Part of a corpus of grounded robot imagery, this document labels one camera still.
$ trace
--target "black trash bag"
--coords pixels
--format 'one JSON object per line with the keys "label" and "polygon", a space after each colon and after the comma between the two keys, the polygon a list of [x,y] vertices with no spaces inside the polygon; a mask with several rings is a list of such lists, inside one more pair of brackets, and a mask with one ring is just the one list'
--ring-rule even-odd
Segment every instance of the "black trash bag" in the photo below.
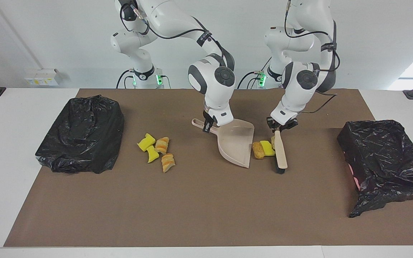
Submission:
{"label": "black trash bag", "polygon": [[36,151],[53,172],[102,173],[113,168],[122,140],[119,103],[101,95],[70,99]]}
{"label": "black trash bag", "polygon": [[413,200],[413,143],[393,120],[347,122],[337,137],[359,187],[349,215]]}

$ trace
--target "white robotic arm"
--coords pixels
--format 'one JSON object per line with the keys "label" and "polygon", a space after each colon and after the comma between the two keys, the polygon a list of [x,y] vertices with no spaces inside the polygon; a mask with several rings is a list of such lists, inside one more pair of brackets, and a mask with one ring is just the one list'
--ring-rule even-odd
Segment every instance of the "white robotic arm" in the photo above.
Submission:
{"label": "white robotic arm", "polygon": [[[272,27],[266,34],[272,52],[267,74],[286,89],[271,113],[279,125],[293,124],[315,91],[326,92],[336,83],[336,22],[330,4],[331,0],[289,0],[285,26],[287,20],[292,28]],[[315,37],[322,45],[321,63],[292,62],[286,51],[308,51]]]}
{"label": "white robotic arm", "polygon": [[234,59],[195,18],[185,14],[172,0],[115,0],[125,30],[111,38],[114,48],[134,62],[138,77],[149,78],[154,65],[147,51],[140,49],[157,38],[193,39],[207,56],[189,67],[191,86],[205,95],[205,127],[218,126],[234,120],[229,100],[235,88]]}

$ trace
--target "brown mat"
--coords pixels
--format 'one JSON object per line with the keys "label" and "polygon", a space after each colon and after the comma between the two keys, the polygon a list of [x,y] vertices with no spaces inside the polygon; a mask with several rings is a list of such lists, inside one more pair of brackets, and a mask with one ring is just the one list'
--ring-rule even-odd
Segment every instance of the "brown mat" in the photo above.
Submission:
{"label": "brown mat", "polygon": [[[190,124],[203,96],[194,90],[80,90],[119,101],[126,118],[113,171],[66,175],[42,168],[6,247],[190,247],[230,245],[413,245],[413,201],[349,219],[357,193],[336,137],[349,120],[373,119],[357,90],[339,96],[283,133],[289,169],[251,158],[228,163],[216,137]],[[236,91],[231,108],[272,132],[266,116],[283,91]],[[326,100],[316,95],[314,110]],[[148,132],[170,137],[177,165],[162,173],[136,142]]]}

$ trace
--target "green indicator light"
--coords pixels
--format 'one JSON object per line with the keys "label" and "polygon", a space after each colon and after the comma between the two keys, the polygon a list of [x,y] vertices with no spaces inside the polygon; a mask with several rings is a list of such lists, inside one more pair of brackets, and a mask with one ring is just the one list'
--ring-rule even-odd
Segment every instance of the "green indicator light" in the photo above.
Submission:
{"label": "green indicator light", "polygon": [[259,78],[259,87],[264,88],[265,80],[267,79],[266,75],[260,75]]}
{"label": "green indicator light", "polygon": [[157,77],[157,83],[158,83],[159,85],[162,85],[163,80],[162,80],[162,78],[160,77],[160,75],[156,75],[156,77]]}

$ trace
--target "beige dustpan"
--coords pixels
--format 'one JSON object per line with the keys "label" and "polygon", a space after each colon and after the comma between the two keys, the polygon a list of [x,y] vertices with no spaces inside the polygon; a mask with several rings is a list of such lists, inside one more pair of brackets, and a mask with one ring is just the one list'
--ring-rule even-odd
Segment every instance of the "beige dustpan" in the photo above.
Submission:
{"label": "beige dustpan", "polygon": [[[204,123],[199,119],[192,119],[192,124],[203,129]],[[218,136],[219,152],[227,161],[241,167],[250,167],[253,124],[234,119],[221,127],[211,127],[210,132]]]}

